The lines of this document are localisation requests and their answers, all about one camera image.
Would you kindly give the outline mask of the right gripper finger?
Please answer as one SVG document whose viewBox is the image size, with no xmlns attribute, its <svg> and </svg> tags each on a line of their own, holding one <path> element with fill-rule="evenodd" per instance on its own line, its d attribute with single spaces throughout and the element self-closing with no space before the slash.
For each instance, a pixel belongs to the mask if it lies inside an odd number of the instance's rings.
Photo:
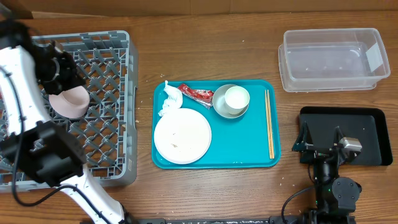
<svg viewBox="0 0 398 224">
<path fill-rule="evenodd" d="M 298 137 L 292 147 L 293 151 L 309 151 L 313 148 L 312 137 L 308 124 L 304 121 L 300 126 Z"/>
<path fill-rule="evenodd" d="M 335 127 L 333 145 L 337 146 L 340 143 L 340 140 L 343 139 L 344 137 L 345 137 L 345 135 L 343 134 L 340 127 L 339 126 Z"/>
</svg>

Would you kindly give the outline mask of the small white plate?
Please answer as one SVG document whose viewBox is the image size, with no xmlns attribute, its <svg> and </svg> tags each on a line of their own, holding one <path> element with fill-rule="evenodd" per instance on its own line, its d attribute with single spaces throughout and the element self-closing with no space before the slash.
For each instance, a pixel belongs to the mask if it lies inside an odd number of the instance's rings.
<svg viewBox="0 0 398 224">
<path fill-rule="evenodd" d="M 58 95 L 49 95 L 49 102 L 59 115 L 76 119 L 86 113 L 90 96 L 85 87 L 77 86 Z"/>
</svg>

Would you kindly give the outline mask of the white paper cup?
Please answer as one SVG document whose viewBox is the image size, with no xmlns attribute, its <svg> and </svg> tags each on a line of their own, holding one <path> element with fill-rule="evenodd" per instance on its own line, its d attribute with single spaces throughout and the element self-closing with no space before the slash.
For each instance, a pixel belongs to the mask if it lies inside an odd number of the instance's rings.
<svg viewBox="0 0 398 224">
<path fill-rule="evenodd" d="M 248 106 L 250 95 L 247 89 L 241 86 L 232 86 L 227 89 L 224 100 L 229 114 L 239 114 Z"/>
</svg>

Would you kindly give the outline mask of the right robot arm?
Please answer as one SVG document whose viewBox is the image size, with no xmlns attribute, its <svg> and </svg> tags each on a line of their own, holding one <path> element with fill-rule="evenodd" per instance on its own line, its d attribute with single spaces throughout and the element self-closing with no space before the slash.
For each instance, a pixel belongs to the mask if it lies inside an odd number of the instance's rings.
<svg viewBox="0 0 398 224">
<path fill-rule="evenodd" d="M 314 145 L 306 122 L 300 126 L 299 136 L 292 150 L 300 153 L 300 163 L 313 167 L 313 188 L 316 208 L 309 209 L 298 223 L 354 223 L 351 214 L 362 191 L 360 184 L 338 173 L 340 166 L 352 162 L 362 150 L 360 141 L 349 138 L 337 126 L 333 145 Z"/>
</svg>

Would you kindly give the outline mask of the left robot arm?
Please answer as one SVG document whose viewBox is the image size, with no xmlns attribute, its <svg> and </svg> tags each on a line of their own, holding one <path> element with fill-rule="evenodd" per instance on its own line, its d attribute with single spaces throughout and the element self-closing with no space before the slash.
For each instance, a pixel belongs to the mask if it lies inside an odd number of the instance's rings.
<svg viewBox="0 0 398 224">
<path fill-rule="evenodd" d="M 1 98 L 8 120 L 1 154 L 12 162 L 12 173 L 23 171 L 54 192 L 67 194 L 95 223 L 134 223 L 123 205 L 95 181 L 79 140 L 55 124 L 44 107 L 42 92 L 59 95 L 84 89 L 68 52 L 55 42 L 36 45 L 21 22 L 1 22 Z"/>
</svg>

